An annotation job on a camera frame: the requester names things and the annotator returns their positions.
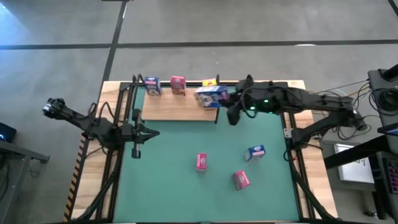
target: concrete floor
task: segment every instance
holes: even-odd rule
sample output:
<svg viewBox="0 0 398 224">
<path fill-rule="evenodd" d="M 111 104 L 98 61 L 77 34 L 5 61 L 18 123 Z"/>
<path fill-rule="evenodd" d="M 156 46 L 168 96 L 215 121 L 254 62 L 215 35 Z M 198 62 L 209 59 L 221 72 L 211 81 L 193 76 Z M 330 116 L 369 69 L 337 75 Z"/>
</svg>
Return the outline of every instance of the concrete floor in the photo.
<svg viewBox="0 0 398 224">
<path fill-rule="evenodd" d="M 97 0 L 0 0 L 0 45 L 108 44 L 120 7 Z M 119 43 L 371 39 L 398 39 L 398 17 L 387 0 L 135 0 L 127 4 Z M 109 49 L 0 50 L 0 121 L 18 130 L 16 144 L 51 154 L 47 165 L 33 164 L 40 176 L 26 178 L 13 223 L 62 219 L 80 131 L 45 118 L 41 108 L 47 98 L 62 97 L 86 113 L 98 99 L 108 54 Z M 368 70 L 397 62 L 398 45 L 117 49 L 109 79 L 141 73 L 163 80 L 216 74 L 232 80 L 250 73 L 304 80 L 308 89 L 323 90 L 365 80 Z M 366 100 L 360 112 L 376 114 Z M 367 122 L 375 128 L 353 142 L 377 135 L 380 121 Z M 377 222 L 362 215 L 362 194 L 333 189 L 333 195 L 340 218 Z"/>
</svg>

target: small carton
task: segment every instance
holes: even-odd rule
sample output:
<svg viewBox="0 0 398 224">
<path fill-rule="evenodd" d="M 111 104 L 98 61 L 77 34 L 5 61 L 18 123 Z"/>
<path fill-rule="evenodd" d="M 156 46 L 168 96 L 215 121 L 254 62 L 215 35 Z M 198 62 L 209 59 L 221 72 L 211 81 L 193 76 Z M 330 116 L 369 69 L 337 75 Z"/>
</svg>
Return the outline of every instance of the small carton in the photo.
<svg viewBox="0 0 398 224">
<path fill-rule="evenodd" d="M 253 146 L 247 149 L 247 151 L 244 153 L 244 160 L 248 162 L 255 159 L 260 159 L 265 154 L 266 150 L 263 145 Z"/>
<path fill-rule="evenodd" d="M 185 96 L 187 84 L 184 77 L 172 76 L 170 86 L 172 87 L 173 94 Z"/>
<path fill-rule="evenodd" d="M 203 80 L 201 85 L 202 86 L 215 86 L 215 85 L 217 85 L 217 80 L 215 78 Z"/>
<path fill-rule="evenodd" d="M 206 153 L 198 153 L 197 172 L 199 172 L 199 173 L 206 172 L 206 166 L 207 166 L 207 154 Z"/>
<path fill-rule="evenodd" d="M 145 77 L 144 86 L 150 96 L 160 96 L 162 94 L 160 80 L 157 77 Z"/>
<path fill-rule="evenodd" d="M 204 86 L 195 92 L 199 104 L 206 110 L 221 107 L 219 100 L 227 100 L 228 92 L 226 86 Z"/>
<path fill-rule="evenodd" d="M 241 190 L 250 185 L 250 181 L 243 170 L 239 170 L 232 175 L 232 181 L 236 190 Z"/>
</svg>

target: desk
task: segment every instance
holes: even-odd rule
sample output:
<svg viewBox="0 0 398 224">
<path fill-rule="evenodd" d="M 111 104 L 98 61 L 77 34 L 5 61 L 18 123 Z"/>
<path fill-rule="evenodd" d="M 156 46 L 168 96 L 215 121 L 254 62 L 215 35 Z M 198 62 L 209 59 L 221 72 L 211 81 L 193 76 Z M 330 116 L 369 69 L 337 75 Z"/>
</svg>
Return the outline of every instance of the desk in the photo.
<svg viewBox="0 0 398 224">
<path fill-rule="evenodd" d="M 288 82 L 289 86 L 305 88 L 304 82 L 301 80 L 289 80 L 286 82 Z M 102 105 L 105 101 L 107 101 L 112 110 L 114 110 L 120 84 L 121 82 L 104 82 L 99 99 L 99 105 Z M 103 116 L 108 119 L 110 118 L 110 115 L 107 111 L 104 111 Z M 304 128 L 313 123 L 313 118 L 310 111 L 304 111 L 302 113 L 296 114 L 295 120 L 297 126 L 300 128 Z M 311 144 L 318 144 L 318 142 L 311 141 Z M 99 144 L 95 141 L 89 143 L 88 140 L 84 138 L 82 138 L 80 141 L 78 157 L 76 159 L 75 170 L 72 176 L 72 184 L 67 200 L 67 209 L 65 210 L 64 214 L 64 221 L 80 216 L 94 199 L 101 187 L 101 179 L 103 176 L 103 167 L 106 156 L 101 151 L 98 151 L 86 159 L 83 158 L 83 155 L 94 151 L 97 148 L 99 148 Z M 309 186 L 312 192 L 315 194 L 320 203 L 327 209 L 327 211 L 333 216 L 337 217 L 325 165 L 323 163 L 322 152 L 317 148 L 308 147 L 303 150 L 303 159 Z M 108 194 L 104 200 L 103 215 L 106 215 L 106 212 L 108 211 L 109 194 L 110 191 L 108 191 Z M 303 216 L 308 217 L 306 199 L 301 190 L 299 190 L 299 194 L 300 202 L 303 208 Z"/>
</svg>

